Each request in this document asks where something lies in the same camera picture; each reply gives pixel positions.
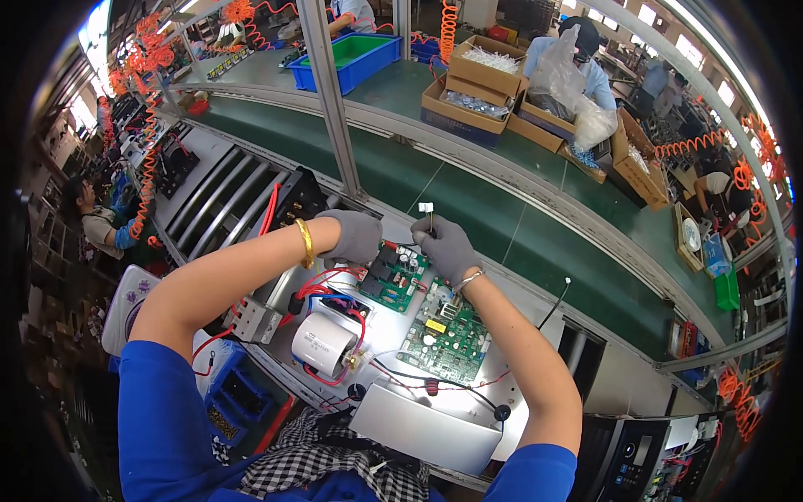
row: black wire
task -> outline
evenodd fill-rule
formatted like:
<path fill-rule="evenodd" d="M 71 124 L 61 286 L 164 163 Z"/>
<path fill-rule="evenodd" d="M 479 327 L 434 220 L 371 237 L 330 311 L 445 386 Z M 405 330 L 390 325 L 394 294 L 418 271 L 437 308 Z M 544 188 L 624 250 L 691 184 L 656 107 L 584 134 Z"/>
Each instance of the black wire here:
<path fill-rule="evenodd" d="M 570 284 L 571 282 L 566 283 L 566 286 L 563 288 L 563 292 L 560 294 L 560 298 L 557 299 L 557 302 L 555 302 L 555 304 L 552 306 L 552 310 L 550 310 L 549 314 L 547 314 L 544 320 L 541 321 L 541 324 L 538 324 L 538 329 L 543 328 L 544 324 L 547 324 L 547 320 L 549 320 L 549 317 L 552 315 L 553 312 L 555 312 L 555 309 L 557 308 L 558 305 L 560 305 L 560 302 L 563 301 L 563 297 L 566 296 L 566 292 L 569 290 Z"/>
<path fill-rule="evenodd" d="M 472 389 L 471 387 L 463 385 L 462 383 L 457 383 L 457 382 L 453 382 L 451 380 L 446 380 L 445 378 L 432 378 L 432 377 L 422 377 L 422 376 L 417 376 L 417 375 L 409 375 L 407 373 L 402 373 L 401 371 L 394 371 L 394 370 L 388 368 L 387 366 L 382 364 L 382 361 L 380 361 L 378 359 L 374 359 L 373 362 L 376 362 L 379 366 L 381 366 L 382 368 L 385 368 L 388 372 L 393 373 L 394 375 L 396 375 L 398 377 L 414 378 L 416 380 L 422 380 L 424 382 L 427 382 L 427 381 L 430 381 L 430 380 L 434 380 L 436 382 L 445 383 L 445 384 L 448 384 L 450 386 L 456 386 L 456 387 L 460 387 L 461 389 L 470 390 L 474 394 L 477 394 L 478 396 L 480 396 L 482 398 L 482 400 L 485 401 L 485 403 L 487 403 L 491 407 L 491 409 L 493 411 L 496 411 L 496 405 L 494 403 L 492 403 L 490 399 L 486 398 L 485 396 L 483 396 L 482 394 L 480 394 L 476 390 Z"/>

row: conveyor belt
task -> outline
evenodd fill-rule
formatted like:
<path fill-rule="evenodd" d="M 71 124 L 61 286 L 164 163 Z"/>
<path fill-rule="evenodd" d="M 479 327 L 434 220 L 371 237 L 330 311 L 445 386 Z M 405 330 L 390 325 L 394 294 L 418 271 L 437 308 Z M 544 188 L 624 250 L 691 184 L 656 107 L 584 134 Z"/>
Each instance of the conveyor belt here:
<path fill-rule="evenodd" d="M 265 104 L 212 96 L 199 122 L 339 178 L 319 117 Z M 475 176 L 391 139 L 350 128 L 363 187 L 372 197 L 416 215 L 418 200 L 462 225 L 477 251 L 558 295 L 647 356 L 666 355 L 673 315 L 609 256 L 553 218 Z"/>

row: gold bangle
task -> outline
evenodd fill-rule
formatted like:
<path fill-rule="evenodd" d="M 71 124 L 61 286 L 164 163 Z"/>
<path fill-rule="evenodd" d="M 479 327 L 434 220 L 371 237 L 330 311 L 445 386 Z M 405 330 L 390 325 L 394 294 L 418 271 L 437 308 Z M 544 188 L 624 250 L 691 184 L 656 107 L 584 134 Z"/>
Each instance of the gold bangle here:
<path fill-rule="evenodd" d="M 303 219 L 296 218 L 296 225 L 298 225 L 301 230 L 301 237 L 304 238 L 304 249 L 307 252 L 307 256 L 301 260 L 301 266 L 310 269 L 312 265 L 315 264 L 315 255 L 312 254 L 312 236 L 309 234 L 307 222 Z"/>

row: blue shirt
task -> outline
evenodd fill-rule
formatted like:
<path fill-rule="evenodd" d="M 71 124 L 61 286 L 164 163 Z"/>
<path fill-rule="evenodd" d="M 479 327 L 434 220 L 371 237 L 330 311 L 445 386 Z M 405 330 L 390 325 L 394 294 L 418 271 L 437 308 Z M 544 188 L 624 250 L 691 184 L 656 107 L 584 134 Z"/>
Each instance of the blue shirt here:
<path fill-rule="evenodd" d="M 536 37 L 532 40 L 530 47 L 527 49 L 527 60 L 524 62 L 524 74 L 528 78 L 538 68 L 538 60 L 541 55 L 555 42 L 557 42 L 557 39 L 554 37 Z M 591 60 L 588 63 L 581 64 L 578 69 L 585 76 L 585 90 L 583 93 L 586 96 L 594 96 L 600 108 L 615 110 L 616 100 L 610 91 L 608 76 L 600 65 Z"/>
<path fill-rule="evenodd" d="M 663 67 L 663 62 L 653 61 L 647 65 L 647 73 L 644 74 L 642 89 L 657 98 L 664 87 L 669 83 L 669 70 Z"/>
<path fill-rule="evenodd" d="M 120 363 L 120 482 L 126 502 L 254 502 L 235 490 L 259 455 L 223 467 L 212 456 L 210 427 L 195 375 L 172 349 L 130 341 Z M 563 447 L 532 444 L 515 451 L 484 500 L 565 502 L 577 458 Z M 377 502 L 354 471 L 268 495 L 270 502 Z M 432 502 L 445 502 L 430 488 Z"/>

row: white cylindrical capacitor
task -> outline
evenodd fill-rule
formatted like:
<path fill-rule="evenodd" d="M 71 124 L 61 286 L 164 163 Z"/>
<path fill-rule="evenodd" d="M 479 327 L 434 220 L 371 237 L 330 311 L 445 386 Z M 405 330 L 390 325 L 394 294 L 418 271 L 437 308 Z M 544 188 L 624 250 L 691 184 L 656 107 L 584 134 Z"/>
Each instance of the white cylindrical capacitor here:
<path fill-rule="evenodd" d="M 357 343 L 357 335 L 313 312 L 299 326 L 293 337 L 292 351 L 312 368 L 336 378 L 343 371 L 343 358 Z"/>

